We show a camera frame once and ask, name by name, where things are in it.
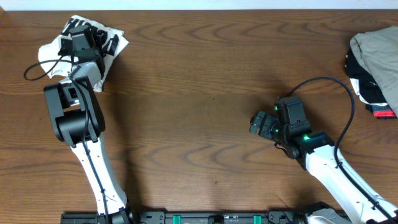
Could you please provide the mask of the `white t-shirt black print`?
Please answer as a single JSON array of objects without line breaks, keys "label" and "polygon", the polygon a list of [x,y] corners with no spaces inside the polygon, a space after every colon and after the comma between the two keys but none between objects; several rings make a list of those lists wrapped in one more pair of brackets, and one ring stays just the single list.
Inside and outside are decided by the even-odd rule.
[{"label": "white t-shirt black print", "polygon": [[71,16],[67,23],[65,24],[61,33],[50,43],[40,47],[38,52],[38,60],[40,62],[46,60],[55,60],[60,58],[58,55],[61,50],[61,40],[68,39],[70,37],[70,29],[76,26],[88,25],[102,37],[102,49],[105,54],[104,56],[104,77],[97,83],[93,85],[93,89],[96,92],[103,91],[103,84],[111,68],[113,60],[123,51],[123,49],[128,45],[128,41],[124,38],[124,31],[115,29],[112,27],[106,27],[103,24],[93,21],[78,15]]}]

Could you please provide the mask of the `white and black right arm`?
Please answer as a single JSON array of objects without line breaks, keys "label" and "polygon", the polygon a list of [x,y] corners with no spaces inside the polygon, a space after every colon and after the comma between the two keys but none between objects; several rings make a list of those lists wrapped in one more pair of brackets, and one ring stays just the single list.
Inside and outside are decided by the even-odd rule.
[{"label": "white and black right arm", "polygon": [[290,159],[314,176],[338,202],[351,223],[397,223],[397,206],[380,196],[345,160],[325,132],[314,132],[309,120],[263,111],[251,118],[249,132],[275,142]]}]

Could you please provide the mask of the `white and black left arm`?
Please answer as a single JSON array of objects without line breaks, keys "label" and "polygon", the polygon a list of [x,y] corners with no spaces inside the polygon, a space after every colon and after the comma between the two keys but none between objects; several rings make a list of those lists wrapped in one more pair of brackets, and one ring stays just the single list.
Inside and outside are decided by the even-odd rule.
[{"label": "white and black left arm", "polygon": [[127,195],[116,180],[104,146],[105,121],[93,87],[104,77],[100,36],[88,26],[70,30],[59,54],[70,56],[71,70],[44,88],[56,137],[71,148],[89,180],[97,204],[95,215],[63,215],[62,223],[137,223]]}]

